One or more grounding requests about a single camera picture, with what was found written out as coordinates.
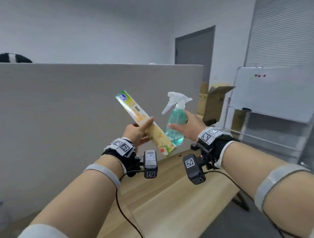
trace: forearm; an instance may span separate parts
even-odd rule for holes
[[[120,162],[104,155],[95,162],[109,168],[118,178],[123,175]],[[47,224],[68,237],[96,237],[115,199],[116,187],[104,174],[87,170],[69,184],[33,220]]]
[[[254,197],[259,185],[285,161],[234,142],[225,150],[222,167],[235,182]],[[267,195],[264,212],[280,228],[308,237],[314,227],[314,176],[297,172],[283,179]]]

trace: gray door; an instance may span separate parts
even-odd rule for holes
[[[204,65],[203,81],[209,82],[215,26],[176,38],[175,64]]]

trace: hand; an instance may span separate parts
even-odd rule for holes
[[[182,133],[186,138],[196,141],[198,135],[206,128],[204,122],[196,115],[185,111],[187,115],[187,123],[179,125],[175,123],[168,124],[168,127]]]
[[[143,125],[139,126],[138,124],[130,124],[127,125],[122,137],[128,138],[135,146],[137,152],[137,147],[150,141],[149,138],[146,137],[145,131],[149,128],[154,122],[154,117],[149,118]]]

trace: cubicle wall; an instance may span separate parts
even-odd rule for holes
[[[168,91],[193,98],[186,109],[196,113],[202,74],[199,65],[0,64],[0,199],[13,218],[42,209],[134,123],[120,90],[164,129]]]

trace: spray bottle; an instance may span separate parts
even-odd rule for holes
[[[179,146],[182,144],[184,140],[184,135],[176,130],[172,130],[168,127],[169,123],[177,123],[184,125],[187,123],[187,116],[185,114],[184,108],[185,104],[192,100],[192,98],[188,98],[182,93],[175,93],[175,92],[168,92],[169,102],[166,106],[166,108],[162,111],[162,114],[165,114],[173,105],[176,104],[174,110],[170,114],[167,127],[165,130],[166,136],[169,137],[171,142]]]

